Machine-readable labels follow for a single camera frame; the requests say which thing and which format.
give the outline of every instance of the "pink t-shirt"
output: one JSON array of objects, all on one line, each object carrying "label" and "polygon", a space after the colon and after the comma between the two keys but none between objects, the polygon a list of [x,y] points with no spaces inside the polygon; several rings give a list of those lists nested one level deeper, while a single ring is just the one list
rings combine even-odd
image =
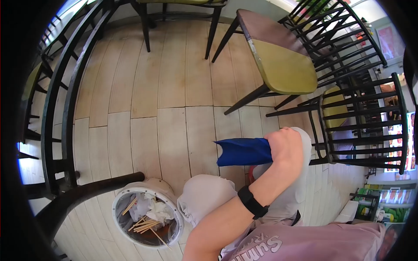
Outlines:
[{"label": "pink t-shirt", "polygon": [[385,227],[378,223],[304,227],[264,224],[222,261],[374,260]]}]

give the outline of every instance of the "person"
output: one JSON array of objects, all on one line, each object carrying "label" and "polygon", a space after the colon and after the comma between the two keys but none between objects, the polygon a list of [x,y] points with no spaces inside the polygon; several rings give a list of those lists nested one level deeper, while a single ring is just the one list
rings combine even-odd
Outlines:
[{"label": "person", "polygon": [[385,230],[377,223],[302,226],[311,139],[302,129],[267,134],[273,162],[257,166],[248,190],[268,212],[256,220],[234,189],[218,176],[188,180],[177,205],[193,225],[183,261],[373,260]]}]

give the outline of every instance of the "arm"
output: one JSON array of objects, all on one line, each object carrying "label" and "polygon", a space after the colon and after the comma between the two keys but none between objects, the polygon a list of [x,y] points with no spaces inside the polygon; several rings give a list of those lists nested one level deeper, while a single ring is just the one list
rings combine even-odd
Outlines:
[{"label": "arm", "polygon": [[[273,164],[249,190],[262,205],[271,204],[300,175],[302,139],[297,131],[283,128],[266,135]],[[238,196],[205,216],[187,239],[184,261],[216,261],[223,247],[238,238],[252,223],[253,214]]]}]

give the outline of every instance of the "crumpled paper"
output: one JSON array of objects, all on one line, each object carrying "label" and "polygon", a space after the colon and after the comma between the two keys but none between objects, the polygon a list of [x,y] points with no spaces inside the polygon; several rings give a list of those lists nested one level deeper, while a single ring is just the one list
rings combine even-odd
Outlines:
[{"label": "crumpled paper", "polygon": [[161,223],[174,218],[173,212],[164,202],[156,202],[152,199],[151,204],[148,207],[150,208],[150,211],[147,212],[149,218],[158,220]]},{"label": "crumpled paper", "polygon": [[133,221],[137,222],[144,215],[161,223],[174,219],[173,211],[164,202],[157,202],[154,195],[150,193],[136,193],[131,196],[130,201],[135,197],[137,202],[129,209],[129,214]]}]

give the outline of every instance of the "wooden skewer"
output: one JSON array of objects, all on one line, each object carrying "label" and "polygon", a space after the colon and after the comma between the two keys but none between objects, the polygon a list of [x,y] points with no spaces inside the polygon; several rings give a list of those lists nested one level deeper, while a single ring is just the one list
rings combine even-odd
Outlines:
[{"label": "wooden skewer", "polygon": [[145,233],[148,229],[152,229],[154,226],[158,225],[159,223],[160,223],[160,222],[156,223],[155,225],[148,226],[148,227],[144,228],[144,230],[142,230],[142,231],[141,231],[141,234],[142,234],[142,233]]},{"label": "wooden skewer", "polygon": [[150,224],[152,224],[152,223],[157,223],[157,222],[158,222],[158,221],[147,222],[147,223],[142,222],[141,224],[139,224],[139,227],[134,228],[134,230],[139,229],[139,228],[146,227],[146,226],[148,226],[148,225],[150,225]]},{"label": "wooden skewer", "polygon": [[173,251],[172,249],[171,249],[171,247],[169,247],[165,242],[164,242],[164,240],[162,240],[161,238],[160,238],[160,236],[154,231],[154,230],[152,230],[151,229],[151,231],[158,237],[158,239],[159,240],[161,240],[161,242],[163,242],[164,243],[164,245],[166,245],[171,251]]},{"label": "wooden skewer", "polygon": [[150,224],[147,224],[147,225],[144,225],[144,226],[140,226],[140,227],[134,228],[133,230],[134,230],[135,232],[138,232],[138,231],[143,230],[144,228],[147,228],[147,227],[153,227],[153,226],[157,225],[158,223],[159,223],[159,222],[157,221],[157,222],[154,222],[154,223],[150,223]]},{"label": "wooden skewer", "polygon": [[128,210],[133,206],[133,204],[135,204],[135,202],[136,202],[136,198],[134,198],[132,200],[132,202],[126,207],[126,209],[123,211],[122,215],[125,215],[128,212]]},{"label": "wooden skewer", "polygon": [[145,218],[146,216],[143,216],[137,223],[135,223],[130,229],[128,229],[128,231],[131,231],[132,230],[132,228],[134,228],[134,227],[136,227],[136,226],[138,226],[138,224],[141,222],[141,221],[143,221],[144,220],[144,218]]}]

